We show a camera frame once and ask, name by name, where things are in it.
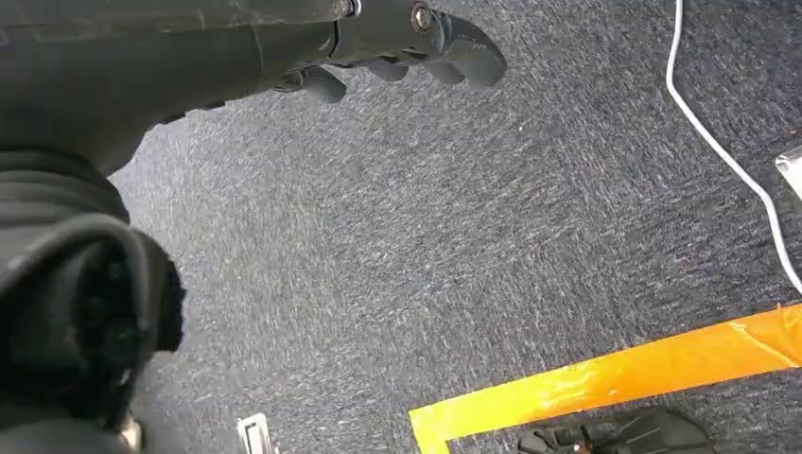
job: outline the white object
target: white object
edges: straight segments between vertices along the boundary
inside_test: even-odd
[[[248,454],[273,454],[270,447],[270,433],[268,432],[268,418],[264,413],[257,413],[236,424],[239,438],[247,448]]]
[[[671,53],[669,54],[669,64],[666,69],[666,86],[669,88],[669,93],[671,93],[671,97],[674,98],[679,108],[682,110],[683,114],[688,118],[690,124],[702,134],[702,137],[705,141],[713,148],[716,153],[726,162],[730,168],[746,183],[756,194],[760,197],[760,201],[763,202],[763,205],[766,207],[766,214],[769,217],[769,225],[772,229],[772,238],[775,241],[775,248],[777,252],[777,256],[779,256],[780,264],[782,264],[782,269],[785,271],[788,278],[791,280],[791,283],[796,288],[800,294],[802,294],[802,281],[799,280],[799,276],[796,275],[796,271],[793,270],[793,264],[791,263],[791,258],[788,256],[788,251],[785,249],[785,241],[782,238],[782,231],[780,230],[779,226],[779,218],[777,217],[775,204],[772,201],[772,198],[763,189],[748,173],[746,170],[743,170],[738,162],[733,159],[732,156],[724,149],[724,147],[719,144],[718,141],[713,137],[710,131],[705,128],[705,125],[699,121],[699,118],[696,117],[696,114],[688,106],[688,103],[680,96],[679,92],[677,92],[676,87],[674,87],[674,66],[676,64],[676,56],[677,51],[679,50],[679,42],[680,38],[682,38],[682,16],[684,11],[683,0],[676,0],[676,14],[674,16],[674,38],[671,42]]]

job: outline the silver metal plate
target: silver metal plate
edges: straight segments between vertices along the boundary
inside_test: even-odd
[[[268,418],[264,413],[258,413],[236,424],[239,438],[245,445],[248,454],[273,454],[270,447],[270,434],[268,433]]]
[[[780,154],[775,164],[796,196],[802,199],[802,147]]]

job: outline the robotic hand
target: robotic hand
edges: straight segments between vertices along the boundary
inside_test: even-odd
[[[341,99],[324,65],[479,87],[506,71],[479,28],[417,0],[0,0],[0,430],[31,409],[118,430],[181,341],[178,273],[104,177],[190,110]]]

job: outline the tape line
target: tape line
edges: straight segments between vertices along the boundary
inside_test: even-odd
[[[410,411],[422,454],[576,411],[802,364],[802,305],[707,326]]]

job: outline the floor tape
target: floor tape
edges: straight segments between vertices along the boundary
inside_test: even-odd
[[[410,411],[422,454],[446,442],[576,411],[802,364],[802,305],[578,362]]]

